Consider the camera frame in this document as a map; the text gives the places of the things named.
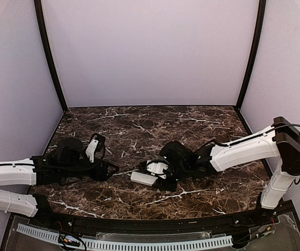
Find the white remote control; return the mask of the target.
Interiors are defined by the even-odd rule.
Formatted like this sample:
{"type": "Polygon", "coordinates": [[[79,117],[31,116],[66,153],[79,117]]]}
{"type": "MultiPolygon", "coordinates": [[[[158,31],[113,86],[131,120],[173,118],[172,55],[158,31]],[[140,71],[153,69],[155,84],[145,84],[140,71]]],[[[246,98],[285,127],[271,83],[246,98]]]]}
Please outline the white remote control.
{"type": "Polygon", "coordinates": [[[139,172],[132,172],[130,180],[132,182],[146,185],[146,186],[152,186],[156,181],[157,177],[152,176],[152,175],[147,175],[139,172]]]}

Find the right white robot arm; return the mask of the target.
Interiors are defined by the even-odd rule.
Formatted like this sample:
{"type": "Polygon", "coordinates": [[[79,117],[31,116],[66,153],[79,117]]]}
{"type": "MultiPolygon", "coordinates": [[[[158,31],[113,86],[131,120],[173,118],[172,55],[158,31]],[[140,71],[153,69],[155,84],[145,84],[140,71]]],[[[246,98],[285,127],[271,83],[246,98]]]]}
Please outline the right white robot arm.
{"type": "Polygon", "coordinates": [[[260,206],[273,210],[296,179],[300,178],[300,124],[276,117],[265,129],[227,143],[212,139],[192,151],[178,141],[160,151],[162,161],[153,175],[175,184],[183,178],[203,178],[234,166],[266,158],[279,158],[270,182],[261,193],[260,206]]]}

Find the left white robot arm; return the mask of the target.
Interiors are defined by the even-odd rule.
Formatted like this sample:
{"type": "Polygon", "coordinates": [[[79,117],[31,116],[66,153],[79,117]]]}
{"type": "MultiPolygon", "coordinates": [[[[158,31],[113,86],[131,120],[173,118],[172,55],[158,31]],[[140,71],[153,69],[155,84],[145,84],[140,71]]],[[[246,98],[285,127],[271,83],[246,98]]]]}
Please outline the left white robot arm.
{"type": "MultiPolygon", "coordinates": [[[[0,187],[11,185],[40,186],[59,183],[64,178],[89,177],[106,181],[119,167],[102,159],[90,162],[80,159],[73,163],[58,163],[44,156],[18,161],[0,162],[0,187]]],[[[0,189],[0,211],[34,217],[38,211],[49,211],[45,196],[23,195],[0,189]]]]}

